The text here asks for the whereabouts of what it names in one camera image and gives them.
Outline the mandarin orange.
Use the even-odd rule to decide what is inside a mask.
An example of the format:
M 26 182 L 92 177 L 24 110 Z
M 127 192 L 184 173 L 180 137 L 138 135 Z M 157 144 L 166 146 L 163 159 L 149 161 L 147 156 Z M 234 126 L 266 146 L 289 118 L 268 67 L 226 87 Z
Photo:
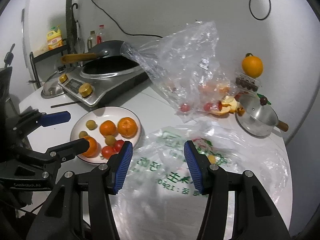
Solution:
M 106 137 L 107 135 L 114 136 L 117 134 L 117 127 L 111 120 L 106 120 L 99 126 L 99 132 L 103 137 Z
M 117 130 L 121 136 L 125 138 L 131 138 L 136 135 L 138 126 L 135 120 L 133 120 L 132 118 L 124 117 L 118 121 Z

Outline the clear box of dark fruits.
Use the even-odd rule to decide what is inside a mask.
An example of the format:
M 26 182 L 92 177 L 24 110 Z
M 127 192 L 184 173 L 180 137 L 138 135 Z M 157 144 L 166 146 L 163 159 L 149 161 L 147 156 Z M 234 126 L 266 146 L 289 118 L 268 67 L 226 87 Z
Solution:
M 244 73 L 236 73 L 235 84 L 248 92 L 256 93 L 261 88 L 259 80 L 247 76 Z

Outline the steel pot lid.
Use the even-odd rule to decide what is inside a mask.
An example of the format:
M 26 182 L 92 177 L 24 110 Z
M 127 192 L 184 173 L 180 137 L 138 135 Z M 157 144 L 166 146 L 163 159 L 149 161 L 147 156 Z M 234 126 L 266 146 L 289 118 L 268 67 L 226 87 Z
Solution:
M 41 97 L 44 99 L 55 98 L 57 96 L 63 95 L 65 92 L 59 86 L 59 77 L 62 74 L 67 74 L 73 70 L 73 67 L 61 66 L 56 70 L 44 83 L 41 91 Z

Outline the yellow fruit on plate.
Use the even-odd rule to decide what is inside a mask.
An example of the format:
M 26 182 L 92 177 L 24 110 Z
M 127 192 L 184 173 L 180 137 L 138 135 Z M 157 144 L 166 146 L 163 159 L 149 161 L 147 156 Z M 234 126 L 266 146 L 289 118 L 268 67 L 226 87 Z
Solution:
M 88 133 L 87 133 L 86 131 L 81 131 L 81 132 L 79 133 L 79 138 L 84 138 L 84 137 L 86 137 L 86 136 L 88 136 Z
M 116 138 L 114 136 L 112 136 L 112 135 L 107 135 L 105 137 L 105 144 L 107 146 L 112 146 L 113 147 L 115 145 L 116 141 L 117 141 Z
M 92 131 L 92 130 L 94 130 L 94 129 L 97 128 L 97 123 L 96 123 L 94 120 L 88 120 L 88 121 L 86 122 L 86 127 L 87 127 L 90 131 Z

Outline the black chopstick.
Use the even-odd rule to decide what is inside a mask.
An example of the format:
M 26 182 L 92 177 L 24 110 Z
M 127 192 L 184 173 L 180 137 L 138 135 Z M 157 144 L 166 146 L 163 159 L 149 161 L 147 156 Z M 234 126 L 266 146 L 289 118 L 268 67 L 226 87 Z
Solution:
M 57 105 L 51 105 L 51 108 L 58 108 L 58 107 L 63 107 L 63 106 L 69 106 L 69 105 L 73 105 L 73 104 L 77 104 L 77 103 L 81 103 L 81 101 L 72 101 L 72 102 L 67 102 L 67 103 L 60 103 Z

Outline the red tomato on plate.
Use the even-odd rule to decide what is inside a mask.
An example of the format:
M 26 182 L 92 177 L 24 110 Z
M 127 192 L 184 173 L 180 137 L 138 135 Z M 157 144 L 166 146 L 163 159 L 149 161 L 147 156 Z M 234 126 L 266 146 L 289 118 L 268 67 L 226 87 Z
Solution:
M 115 150 L 115 152 L 119 153 L 123 144 L 124 144 L 124 140 L 116 140 L 113 146 L 113 149 Z
M 105 146 L 101 150 L 101 154 L 105 159 L 109 159 L 112 155 L 117 154 L 112 146 Z

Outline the white round plate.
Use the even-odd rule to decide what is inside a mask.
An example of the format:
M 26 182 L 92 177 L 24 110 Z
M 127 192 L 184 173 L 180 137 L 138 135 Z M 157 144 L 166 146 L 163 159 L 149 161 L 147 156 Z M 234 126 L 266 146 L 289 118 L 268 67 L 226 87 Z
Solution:
M 123 107 L 103 107 L 81 117 L 71 131 L 71 141 L 85 138 L 89 150 L 78 155 L 82 161 L 102 164 L 119 153 L 124 142 L 137 144 L 142 132 L 138 116 Z

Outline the steel induction cooker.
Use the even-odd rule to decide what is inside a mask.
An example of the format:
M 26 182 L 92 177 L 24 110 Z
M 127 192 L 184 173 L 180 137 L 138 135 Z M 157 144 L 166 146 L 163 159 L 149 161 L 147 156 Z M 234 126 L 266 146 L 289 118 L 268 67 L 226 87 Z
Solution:
M 117 55 L 89 61 L 59 77 L 59 86 L 89 108 L 106 105 L 148 79 L 135 61 Z

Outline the white printed plastic bag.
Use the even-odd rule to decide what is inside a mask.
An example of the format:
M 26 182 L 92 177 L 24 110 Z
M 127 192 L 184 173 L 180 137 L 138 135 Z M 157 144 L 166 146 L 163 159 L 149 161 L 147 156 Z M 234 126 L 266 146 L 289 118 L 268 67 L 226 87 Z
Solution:
M 121 239 L 289 239 L 284 152 L 211 122 L 165 127 L 134 149 L 112 198 Z

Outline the yellow detergent jug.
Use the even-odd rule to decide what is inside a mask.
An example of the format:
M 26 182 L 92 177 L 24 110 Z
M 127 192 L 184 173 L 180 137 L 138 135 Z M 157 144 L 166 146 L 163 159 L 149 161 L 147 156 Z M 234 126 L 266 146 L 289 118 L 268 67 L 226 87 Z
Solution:
M 46 38 L 49 50 L 63 46 L 62 34 L 59 25 L 52 27 L 50 31 L 48 31 Z

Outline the small steel pot with lid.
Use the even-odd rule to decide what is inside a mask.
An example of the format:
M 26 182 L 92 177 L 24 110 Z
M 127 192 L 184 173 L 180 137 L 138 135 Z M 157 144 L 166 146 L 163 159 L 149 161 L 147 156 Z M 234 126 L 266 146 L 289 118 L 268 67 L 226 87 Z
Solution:
M 267 103 L 265 96 L 241 95 L 239 98 L 240 109 L 235 118 L 239 125 L 250 135 L 264 138 L 271 134 L 277 127 L 283 132 L 289 130 L 288 124 L 279 120 L 274 109 Z

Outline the oil bottle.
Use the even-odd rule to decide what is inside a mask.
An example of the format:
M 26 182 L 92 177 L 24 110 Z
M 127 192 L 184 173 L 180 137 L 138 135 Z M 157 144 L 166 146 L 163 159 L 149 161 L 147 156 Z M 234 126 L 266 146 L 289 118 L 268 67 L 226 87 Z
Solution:
M 97 45 L 97 36 L 94 30 L 90 31 L 90 36 L 87 39 L 87 50 L 90 51 Z

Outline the red cap bottle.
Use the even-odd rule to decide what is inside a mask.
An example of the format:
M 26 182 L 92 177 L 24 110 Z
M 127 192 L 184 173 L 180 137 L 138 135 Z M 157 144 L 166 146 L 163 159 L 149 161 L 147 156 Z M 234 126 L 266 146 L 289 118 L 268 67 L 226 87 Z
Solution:
M 97 44 L 105 42 L 106 39 L 107 39 L 106 29 L 105 29 L 103 24 L 99 25 L 99 30 L 98 30 L 98 33 L 97 33 Z

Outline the orange peel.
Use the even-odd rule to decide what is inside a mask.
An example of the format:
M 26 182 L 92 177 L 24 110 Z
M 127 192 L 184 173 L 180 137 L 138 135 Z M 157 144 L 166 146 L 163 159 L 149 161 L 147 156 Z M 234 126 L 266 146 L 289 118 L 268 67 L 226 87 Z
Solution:
M 209 113 L 216 116 L 222 116 L 229 113 L 237 113 L 242 116 L 245 113 L 245 109 L 239 103 L 239 98 L 226 96 L 224 99 L 218 101 L 216 105 L 213 105 L 210 108 Z

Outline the large orange on stand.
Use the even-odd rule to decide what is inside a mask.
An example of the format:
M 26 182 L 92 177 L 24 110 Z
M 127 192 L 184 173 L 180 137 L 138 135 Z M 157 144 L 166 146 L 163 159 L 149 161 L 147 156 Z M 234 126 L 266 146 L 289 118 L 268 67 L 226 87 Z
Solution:
M 251 77 L 256 79 L 263 73 L 263 62 L 262 60 L 254 56 L 251 53 L 247 53 L 245 58 L 243 59 L 241 63 L 242 70 L 244 73 Z

